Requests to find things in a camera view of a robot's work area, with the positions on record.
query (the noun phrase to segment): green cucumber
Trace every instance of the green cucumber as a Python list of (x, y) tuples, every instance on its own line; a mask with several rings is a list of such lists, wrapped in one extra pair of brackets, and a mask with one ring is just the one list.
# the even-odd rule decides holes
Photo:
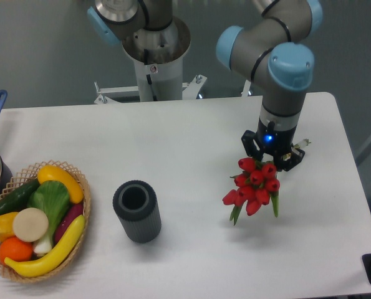
[(20, 185), (0, 200), (0, 215), (25, 209), (30, 195), (38, 189), (37, 178)]

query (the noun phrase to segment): black cylindrical cup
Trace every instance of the black cylindrical cup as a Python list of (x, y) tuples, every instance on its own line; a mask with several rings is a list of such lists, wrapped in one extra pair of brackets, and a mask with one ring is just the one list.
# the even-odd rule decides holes
[(122, 184), (113, 196), (113, 208), (124, 231), (134, 242), (149, 242), (160, 233), (157, 197), (149, 184), (143, 181)]

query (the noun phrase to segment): bouquet of red tulips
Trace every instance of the bouquet of red tulips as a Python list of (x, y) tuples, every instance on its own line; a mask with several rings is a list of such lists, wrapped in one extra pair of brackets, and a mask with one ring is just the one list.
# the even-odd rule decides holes
[(272, 162), (260, 162), (254, 158), (243, 158), (238, 161), (243, 170), (234, 179), (237, 190), (231, 190), (223, 198), (225, 205), (234, 205), (229, 218), (236, 224), (242, 207), (246, 203), (246, 213), (251, 216), (272, 202), (275, 217), (278, 217), (278, 190), (277, 168)]

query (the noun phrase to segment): purple eggplant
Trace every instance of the purple eggplant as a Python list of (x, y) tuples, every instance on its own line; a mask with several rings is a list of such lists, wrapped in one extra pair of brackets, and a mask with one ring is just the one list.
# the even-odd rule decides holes
[(59, 224), (59, 226), (55, 230), (55, 234), (54, 234), (55, 244), (59, 242), (60, 238), (62, 238), (63, 234), (69, 227), (70, 223), (72, 223), (73, 220), (77, 218), (77, 216), (80, 216), (83, 214), (83, 209), (84, 207), (83, 207), (82, 202), (80, 204), (74, 204), (69, 209), (66, 216), (63, 218), (62, 222)]

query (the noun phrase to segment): light blue joint cap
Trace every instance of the light blue joint cap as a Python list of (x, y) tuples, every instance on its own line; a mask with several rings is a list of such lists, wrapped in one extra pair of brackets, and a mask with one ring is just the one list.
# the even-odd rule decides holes
[(227, 68), (231, 69), (229, 64), (231, 60), (231, 53), (238, 34), (243, 30), (239, 26), (231, 26), (224, 30), (217, 41), (216, 57)]
[(304, 45), (285, 42), (271, 52), (268, 71), (281, 87), (300, 92), (312, 82), (314, 54)]
[(322, 19), (324, 18), (324, 13), (322, 12), (322, 7), (319, 0), (307, 0), (307, 2), (310, 5), (312, 16), (310, 33), (313, 33), (320, 27)]
[(92, 23), (99, 37), (109, 45), (118, 45), (120, 40), (109, 29), (105, 22), (98, 16), (97, 12), (90, 7), (87, 11), (88, 20)]

